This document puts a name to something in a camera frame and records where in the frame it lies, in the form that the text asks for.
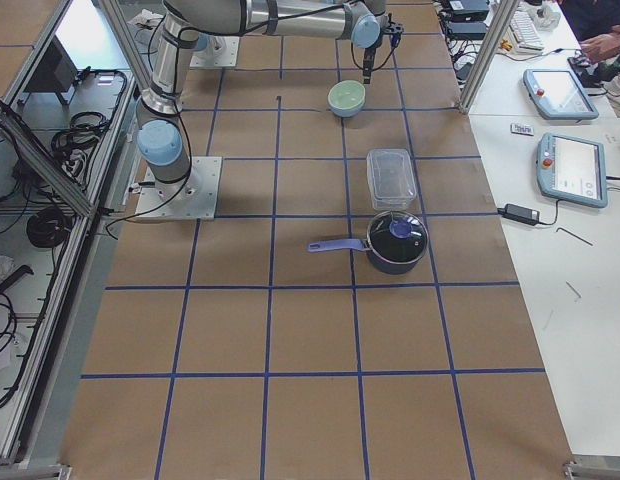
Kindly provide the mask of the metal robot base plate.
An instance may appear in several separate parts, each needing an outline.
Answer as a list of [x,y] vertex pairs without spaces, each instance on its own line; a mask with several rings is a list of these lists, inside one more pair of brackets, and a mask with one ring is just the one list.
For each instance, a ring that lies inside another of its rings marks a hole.
[[222,158],[195,156],[185,185],[156,182],[149,167],[140,189],[134,220],[141,222],[188,221],[215,218]]

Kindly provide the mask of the person's hand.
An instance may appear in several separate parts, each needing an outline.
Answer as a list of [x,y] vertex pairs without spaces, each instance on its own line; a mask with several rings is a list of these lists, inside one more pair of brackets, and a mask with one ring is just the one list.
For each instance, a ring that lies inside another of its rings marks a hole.
[[620,35],[607,33],[586,39],[580,43],[583,54],[591,63],[599,63],[620,53]]

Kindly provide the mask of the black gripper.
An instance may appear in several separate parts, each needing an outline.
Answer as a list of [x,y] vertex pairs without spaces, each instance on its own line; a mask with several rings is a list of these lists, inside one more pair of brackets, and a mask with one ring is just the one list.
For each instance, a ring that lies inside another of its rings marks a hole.
[[[388,13],[382,25],[382,29],[381,29],[382,37],[383,38],[387,37],[389,39],[389,43],[391,46],[398,46],[401,42],[403,33],[404,33],[404,25],[402,23],[396,22],[393,19],[393,15],[391,13]],[[363,83],[364,84],[371,83],[370,72],[364,72]]]

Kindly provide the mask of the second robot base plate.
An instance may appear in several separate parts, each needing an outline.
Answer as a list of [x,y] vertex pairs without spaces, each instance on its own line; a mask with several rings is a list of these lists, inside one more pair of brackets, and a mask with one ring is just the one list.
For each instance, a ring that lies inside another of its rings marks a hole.
[[193,52],[190,67],[195,69],[234,68],[237,64],[240,39],[201,33]]

